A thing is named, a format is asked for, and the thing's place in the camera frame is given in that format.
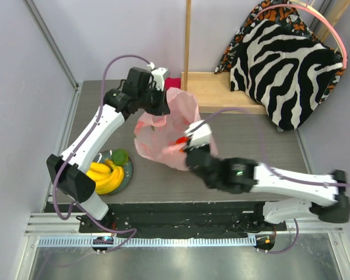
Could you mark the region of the pink plastic bag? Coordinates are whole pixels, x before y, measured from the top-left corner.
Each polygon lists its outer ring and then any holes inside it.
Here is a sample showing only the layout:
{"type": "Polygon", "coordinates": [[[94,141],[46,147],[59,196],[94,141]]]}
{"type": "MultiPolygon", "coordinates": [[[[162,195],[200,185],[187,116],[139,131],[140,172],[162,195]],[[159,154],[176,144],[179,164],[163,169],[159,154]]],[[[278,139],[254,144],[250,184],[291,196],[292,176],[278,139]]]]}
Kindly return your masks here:
{"type": "Polygon", "coordinates": [[[154,116],[143,113],[134,129],[134,144],[137,153],[145,159],[187,171],[186,153],[175,141],[184,137],[190,124],[201,120],[198,102],[189,92],[171,87],[167,90],[170,114],[154,116]]]}

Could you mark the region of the green mango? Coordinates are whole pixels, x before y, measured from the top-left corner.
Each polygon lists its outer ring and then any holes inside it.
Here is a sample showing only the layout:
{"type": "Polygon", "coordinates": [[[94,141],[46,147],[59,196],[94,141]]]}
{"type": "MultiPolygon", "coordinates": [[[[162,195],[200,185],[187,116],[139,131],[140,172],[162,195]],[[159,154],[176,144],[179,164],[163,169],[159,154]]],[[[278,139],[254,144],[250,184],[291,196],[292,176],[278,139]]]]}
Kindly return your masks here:
{"type": "Polygon", "coordinates": [[[111,160],[117,166],[125,165],[129,160],[128,152],[125,149],[116,149],[111,153],[111,160]]]}

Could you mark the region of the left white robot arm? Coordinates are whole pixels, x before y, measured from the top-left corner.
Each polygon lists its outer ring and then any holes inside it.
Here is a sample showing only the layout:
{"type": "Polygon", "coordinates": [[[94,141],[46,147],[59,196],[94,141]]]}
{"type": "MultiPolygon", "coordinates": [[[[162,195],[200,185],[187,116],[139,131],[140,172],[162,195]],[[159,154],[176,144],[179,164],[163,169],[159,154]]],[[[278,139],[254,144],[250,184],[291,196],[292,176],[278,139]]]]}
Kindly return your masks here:
{"type": "Polygon", "coordinates": [[[101,233],[108,232],[113,219],[109,208],[96,193],[95,182],[87,176],[93,159],[128,117],[139,109],[154,116],[170,113],[166,99],[167,68],[149,70],[132,67],[121,89],[103,92],[103,103],[90,123],[61,155],[50,155],[47,168],[54,188],[73,198],[93,217],[92,225],[101,233]]]}

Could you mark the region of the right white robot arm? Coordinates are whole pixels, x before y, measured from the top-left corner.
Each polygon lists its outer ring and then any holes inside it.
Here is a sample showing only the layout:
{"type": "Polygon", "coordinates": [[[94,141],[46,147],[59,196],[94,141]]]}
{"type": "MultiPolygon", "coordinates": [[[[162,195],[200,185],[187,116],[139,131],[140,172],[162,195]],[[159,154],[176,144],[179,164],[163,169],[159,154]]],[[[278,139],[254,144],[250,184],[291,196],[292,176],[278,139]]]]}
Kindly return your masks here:
{"type": "Polygon", "coordinates": [[[231,194],[276,193],[288,196],[278,202],[263,202],[254,208],[252,224],[258,230],[288,219],[318,217],[322,222],[347,223],[350,199],[346,173],[312,175],[272,168],[240,157],[220,159],[209,146],[186,148],[185,163],[210,189],[231,194]]]}

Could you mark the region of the red apple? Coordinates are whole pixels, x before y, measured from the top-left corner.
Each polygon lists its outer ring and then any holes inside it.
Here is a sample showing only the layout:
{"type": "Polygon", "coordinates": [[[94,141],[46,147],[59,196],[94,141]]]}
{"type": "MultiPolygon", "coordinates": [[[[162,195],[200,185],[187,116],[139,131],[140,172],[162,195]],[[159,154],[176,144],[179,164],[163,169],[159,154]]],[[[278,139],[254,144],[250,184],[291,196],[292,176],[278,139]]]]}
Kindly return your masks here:
{"type": "Polygon", "coordinates": [[[182,136],[180,138],[178,138],[176,141],[175,141],[175,144],[176,145],[181,145],[181,148],[179,149],[180,152],[184,152],[184,150],[187,148],[187,145],[190,141],[190,138],[187,137],[187,136],[182,136]]]}

